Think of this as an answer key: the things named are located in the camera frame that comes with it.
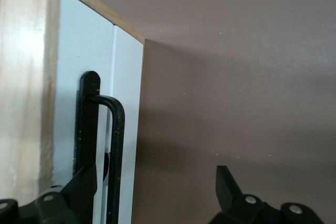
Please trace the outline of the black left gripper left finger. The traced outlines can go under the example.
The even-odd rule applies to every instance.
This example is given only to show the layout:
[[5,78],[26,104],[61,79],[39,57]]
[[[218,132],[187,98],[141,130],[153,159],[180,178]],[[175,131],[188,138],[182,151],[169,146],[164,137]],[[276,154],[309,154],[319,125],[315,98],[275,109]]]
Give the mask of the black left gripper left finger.
[[85,165],[60,190],[51,190],[19,206],[14,199],[0,199],[0,224],[92,224],[97,191],[96,165]]

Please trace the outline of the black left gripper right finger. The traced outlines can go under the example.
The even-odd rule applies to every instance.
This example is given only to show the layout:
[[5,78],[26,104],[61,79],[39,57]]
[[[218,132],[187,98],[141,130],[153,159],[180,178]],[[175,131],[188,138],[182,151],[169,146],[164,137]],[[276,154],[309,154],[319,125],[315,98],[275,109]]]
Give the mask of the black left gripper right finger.
[[221,212],[209,224],[323,224],[306,205],[288,202],[276,209],[255,195],[243,194],[227,166],[216,167],[216,196]]

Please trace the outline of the black metal drawer handle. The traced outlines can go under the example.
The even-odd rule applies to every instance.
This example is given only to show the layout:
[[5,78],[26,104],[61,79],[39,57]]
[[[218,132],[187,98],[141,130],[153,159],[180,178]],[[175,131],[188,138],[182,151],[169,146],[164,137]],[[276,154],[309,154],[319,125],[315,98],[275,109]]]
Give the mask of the black metal drawer handle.
[[104,224],[118,224],[122,151],[125,114],[122,104],[115,98],[100,94],[100,77],[95,71],[87,71],[80,78],[77,93],[74,175],[85,174],[77,202],[79,224],[93,224],[93,196],[97,177],[93,173],[96,163],[99,106],[106,106],[112,115],[111,150],[104,160],[108,178],[107,213]]

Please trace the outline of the wooden drawer with white front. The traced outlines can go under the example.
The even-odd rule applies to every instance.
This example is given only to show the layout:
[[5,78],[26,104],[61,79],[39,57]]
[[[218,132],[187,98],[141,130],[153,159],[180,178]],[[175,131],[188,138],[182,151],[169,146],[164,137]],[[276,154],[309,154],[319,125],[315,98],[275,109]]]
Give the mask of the wooden drawer with white front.
[[53,182],[73,175],[77,92],[81,76],[95,71],[100,92],[125,111],[118,224],[131,224],[143,44],[80,0],[60,0],[54,119]]

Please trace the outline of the brown table cover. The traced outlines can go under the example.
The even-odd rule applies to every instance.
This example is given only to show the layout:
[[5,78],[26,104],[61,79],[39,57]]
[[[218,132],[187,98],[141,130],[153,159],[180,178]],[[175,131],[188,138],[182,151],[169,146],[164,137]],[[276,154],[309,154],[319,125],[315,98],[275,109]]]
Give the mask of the brown table cover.
[[132,224],[208,224],[218,165],[336,224],[336,0],[102,0],[145,38]]

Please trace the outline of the light wooden cabinet box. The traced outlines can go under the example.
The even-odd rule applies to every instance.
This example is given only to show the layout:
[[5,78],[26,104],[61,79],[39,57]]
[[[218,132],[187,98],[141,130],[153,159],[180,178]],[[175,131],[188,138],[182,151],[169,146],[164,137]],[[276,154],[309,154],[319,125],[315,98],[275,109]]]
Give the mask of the light wooden cabinet box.
[[[144,51],[144,37],[104,2],[80,1],[141,42]],[[0,199],[19,206],[69,183],[52,179],[59,16],[60,0],[0,0]],[[111,123],[110,110],[99,106],[93,224],[106,220]]]

